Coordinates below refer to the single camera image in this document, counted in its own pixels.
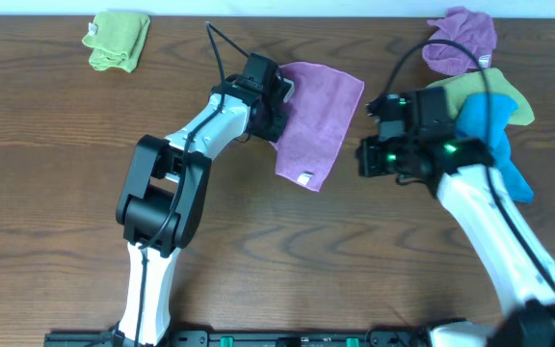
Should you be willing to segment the purple microfiber cloth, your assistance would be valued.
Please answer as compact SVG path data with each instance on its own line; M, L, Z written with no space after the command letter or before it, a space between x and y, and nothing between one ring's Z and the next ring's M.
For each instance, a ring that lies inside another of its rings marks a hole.
M364 82L347 72L308 62L281 69L294 82L294 92L285 104L286 127L273 143L275 173L318 192L339 154Z

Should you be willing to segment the folded green cloth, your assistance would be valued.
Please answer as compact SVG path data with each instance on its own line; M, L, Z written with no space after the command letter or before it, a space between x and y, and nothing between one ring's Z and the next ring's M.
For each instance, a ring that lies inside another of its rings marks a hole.
M102 12L88 25L82 43L92 49L89 64L97 71L134 71L143 51L150 16L144 13Z

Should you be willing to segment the crumpled purple cloth top right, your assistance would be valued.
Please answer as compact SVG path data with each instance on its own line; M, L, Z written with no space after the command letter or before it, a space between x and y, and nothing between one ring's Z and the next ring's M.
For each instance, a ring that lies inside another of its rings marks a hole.
M472 12L466 7L454 7L447 10L445 17L430 19L427 24L436 28L430 40L450 40L467 49L477 59L477 63L474 63L459 48L451 45L430 44L422 49L422 58L431 70L455 76L478 67L491 66L497 34L490 15Z

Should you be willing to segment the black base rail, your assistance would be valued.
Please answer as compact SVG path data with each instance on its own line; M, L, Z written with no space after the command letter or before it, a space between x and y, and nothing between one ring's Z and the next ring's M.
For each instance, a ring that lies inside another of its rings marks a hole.
M134 346L135 342L118 340L111 332L97 334L47 334L44 347ZM165 337L164 347L395 347L431 346L423 332L372 331L367 334L286 334L286 333L209 333L179 331Z

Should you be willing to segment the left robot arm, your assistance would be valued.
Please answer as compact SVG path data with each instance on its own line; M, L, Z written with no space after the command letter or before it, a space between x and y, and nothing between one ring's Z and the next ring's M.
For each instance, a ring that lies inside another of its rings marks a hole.
M282 106L294 91L282 76L231 75L183 128L136 144L116 209L130 276L113 345L157 346L167 336L176 262L198 229L213 161L246 132L276 141L287 121Z

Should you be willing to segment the olive green cloth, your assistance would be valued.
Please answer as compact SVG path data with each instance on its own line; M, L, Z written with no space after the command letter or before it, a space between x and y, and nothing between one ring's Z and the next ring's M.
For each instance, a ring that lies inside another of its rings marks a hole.
M510 97L517 105L512 111L509 124L525 126L535 120L534 112L524 95L515 88L498 68L484 70L489 82L489 90L495 94ZM428 88L443 87L447 99L448 112L452 119L456 119L472 94L484 93L486 88L479 72L469 72L442 79L428 85Z

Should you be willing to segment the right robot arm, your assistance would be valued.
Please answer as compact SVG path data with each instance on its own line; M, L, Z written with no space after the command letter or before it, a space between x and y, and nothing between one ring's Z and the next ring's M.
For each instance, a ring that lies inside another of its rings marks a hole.
M494 286L503 321L427 329L428 346L555 346L555 260L510 197L492 156L491 114L469 130L441 89L382 94L367 106L377 134L357 149L359 173L422 183L458 222Z

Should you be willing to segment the blue cloth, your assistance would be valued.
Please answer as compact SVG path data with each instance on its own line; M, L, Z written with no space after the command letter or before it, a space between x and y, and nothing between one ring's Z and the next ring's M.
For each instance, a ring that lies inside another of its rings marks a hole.
M514 201L531 203L534 192L511 160L511 146L505 133L510 115L517 105L508 96L495 93L490 96L490 120L486 111L485 93L472 94L466 99L456 120L456 136L479 138L486 143L511 198Z

